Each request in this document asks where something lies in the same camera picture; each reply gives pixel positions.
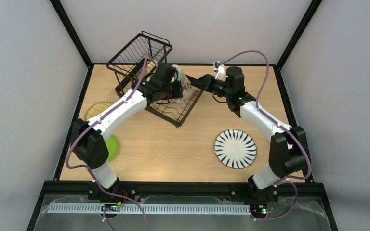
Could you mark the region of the beige patterned mug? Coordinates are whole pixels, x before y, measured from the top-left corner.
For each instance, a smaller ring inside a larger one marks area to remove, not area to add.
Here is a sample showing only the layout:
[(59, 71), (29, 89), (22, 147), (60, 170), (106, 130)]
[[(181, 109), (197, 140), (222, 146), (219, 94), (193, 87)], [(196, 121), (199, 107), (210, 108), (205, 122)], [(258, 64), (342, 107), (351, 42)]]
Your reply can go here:
[(177, 80), (181, 82), (183, 94), (182, 98), (176, 99), (176, 102), (184, 103), (186, 99), (189, 99), (189, 97), (192, 96), (192, 94), (195, 91), (195, 88), (191, 85), (189, 78), (187, 77), (187, 75), (184, 73), (180, 66), (176, 64), (173, 64), (172, 66), (178, 71)]

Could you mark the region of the yellow cup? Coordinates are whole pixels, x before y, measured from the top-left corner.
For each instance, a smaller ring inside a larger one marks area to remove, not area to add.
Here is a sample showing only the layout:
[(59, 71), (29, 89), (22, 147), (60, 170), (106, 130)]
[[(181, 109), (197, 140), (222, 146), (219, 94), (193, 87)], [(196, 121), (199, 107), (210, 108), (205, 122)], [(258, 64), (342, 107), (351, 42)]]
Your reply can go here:
[(156, 64), (153, 61), (150, 61), (146, 64), (145, 70), (144, 70), (144, 79), (147, 81), (149, 80), (150, 76), (153, 73), (153, 69), (155, 68)]

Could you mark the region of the black wire dish rack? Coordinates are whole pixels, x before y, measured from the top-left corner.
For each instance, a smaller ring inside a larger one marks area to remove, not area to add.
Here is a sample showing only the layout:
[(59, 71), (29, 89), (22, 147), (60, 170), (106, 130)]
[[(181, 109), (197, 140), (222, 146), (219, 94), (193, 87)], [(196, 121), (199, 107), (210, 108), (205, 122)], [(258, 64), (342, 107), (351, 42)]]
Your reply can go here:
[(202, 94), (191, 86), (192, 77), (178, 65), (168, 64), (172, 45), (162, 37), (142, 31), (130, 40), (110, 61), (107, 68), (114, 71), (119, 97), (134, 89), (146, 98), (146, 110), (179, 128)]

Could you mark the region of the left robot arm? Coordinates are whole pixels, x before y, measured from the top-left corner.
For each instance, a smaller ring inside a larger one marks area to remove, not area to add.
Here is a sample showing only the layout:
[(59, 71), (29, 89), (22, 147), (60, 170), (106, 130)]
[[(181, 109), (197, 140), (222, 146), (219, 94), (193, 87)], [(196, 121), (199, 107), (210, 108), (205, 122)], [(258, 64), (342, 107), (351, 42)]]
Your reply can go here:
[(73, 123), (66, 167), (76, 168), (69, 164), (70, 155), (75, 154), (84, 162), (81, 167), (87, 169), (103, 188), (109, 189), (118, 182), (108, 163), (106, 141), (112, 133), (150, 104), (183, 96), (179, 66), (160, 63), (148, 77), (145, 76), (145, 68), (146, 65), (142, 67), (135, 85), (118, 101), (87, 121), (77, 119)]

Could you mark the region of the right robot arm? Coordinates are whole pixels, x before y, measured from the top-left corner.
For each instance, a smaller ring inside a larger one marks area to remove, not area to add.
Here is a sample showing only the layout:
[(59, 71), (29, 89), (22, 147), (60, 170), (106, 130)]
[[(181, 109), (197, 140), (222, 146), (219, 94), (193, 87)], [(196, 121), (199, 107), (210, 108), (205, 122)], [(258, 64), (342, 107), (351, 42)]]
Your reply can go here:
[[(292, 127), (268, 113), (259, 98), (245, 90), (245, 76), (242, 69), (220, 66), (217, 75), (190, 79), (193, 87), (226, 98), (229, 110), (238, 117), (252, 123), (269, 141), (268, 165), (248, 178), (253, 191), (278, 186), (294, 179), (294, 172), (302, 171), (305, 180), (311, 174), (308, 143), (302, 127)], [(216, 157), (227, 167), (242, 169), (250, 166), (257, 156), (257, 145), (239, 129), (221, 132), (214, 141)]]

